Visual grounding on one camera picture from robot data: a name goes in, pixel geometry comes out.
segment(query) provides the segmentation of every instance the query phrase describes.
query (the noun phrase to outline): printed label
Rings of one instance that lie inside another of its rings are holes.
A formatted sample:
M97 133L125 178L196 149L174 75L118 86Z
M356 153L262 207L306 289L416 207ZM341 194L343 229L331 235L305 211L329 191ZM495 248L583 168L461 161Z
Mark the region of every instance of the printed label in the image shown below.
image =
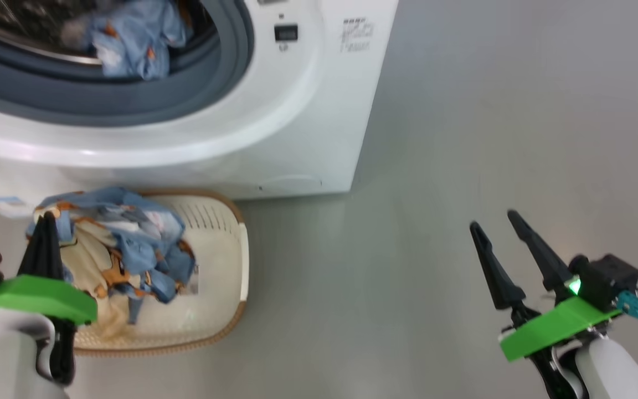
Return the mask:
M19 197L0 197L0 214L5 217L31 217L34 208Z
M341 52L357 53L369 50L374 24L365 18L346 18L341 34Z

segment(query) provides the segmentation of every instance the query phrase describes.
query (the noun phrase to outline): white washing machine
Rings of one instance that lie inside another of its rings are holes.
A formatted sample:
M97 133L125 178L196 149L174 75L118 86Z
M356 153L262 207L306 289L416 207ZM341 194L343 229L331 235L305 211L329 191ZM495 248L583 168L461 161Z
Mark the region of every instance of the white washing machine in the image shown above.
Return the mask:
M398 0L200 2L213 23L157 81L0 29L0 212L106 185L350 189Z

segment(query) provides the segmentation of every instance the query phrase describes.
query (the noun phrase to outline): gray floor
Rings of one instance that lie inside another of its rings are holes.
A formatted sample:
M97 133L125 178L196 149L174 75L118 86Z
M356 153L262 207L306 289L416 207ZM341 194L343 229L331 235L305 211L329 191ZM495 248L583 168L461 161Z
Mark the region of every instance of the gray floor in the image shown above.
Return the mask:
M352 192L241 207L238 328L187 354L79 359L73 399L546 397L499 351L508 316L468 224L536 308L509 207L566 260L638 267L638 2L403 0ZM24 244L5 240L13 265ZM638 323L613 336L638 361Z

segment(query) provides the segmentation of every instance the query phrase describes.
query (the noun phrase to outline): laundry basket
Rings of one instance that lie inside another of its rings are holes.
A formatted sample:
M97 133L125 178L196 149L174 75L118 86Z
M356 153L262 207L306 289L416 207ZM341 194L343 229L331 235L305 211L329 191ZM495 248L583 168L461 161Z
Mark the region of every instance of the laundry basket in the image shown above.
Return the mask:
M235 327L248 298L248 230L238 208L227 198L202 190L157 190L145 197L176 212L186 224L182 239L195 258L187 292L169 304L144 299L137 324L127 334L102 339L94 328L81 328L75 353L129 357L185 351L219 341Z

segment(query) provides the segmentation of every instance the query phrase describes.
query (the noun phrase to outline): fabric pile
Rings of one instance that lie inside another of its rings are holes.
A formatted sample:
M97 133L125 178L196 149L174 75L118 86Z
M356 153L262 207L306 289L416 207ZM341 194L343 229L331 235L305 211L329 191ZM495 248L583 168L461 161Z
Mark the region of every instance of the fabric pile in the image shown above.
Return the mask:
M193 28L170 0L98 0L94 13L66 21L61 42L68 48L94 48L105 76L169 75L169 47L185 46Z
M101 338L126 333L146 297L169 303L195 262L174 212L121 187L46 198L35 210L56 218L64 279L98 303ZM35 222L29 225L30 237Z

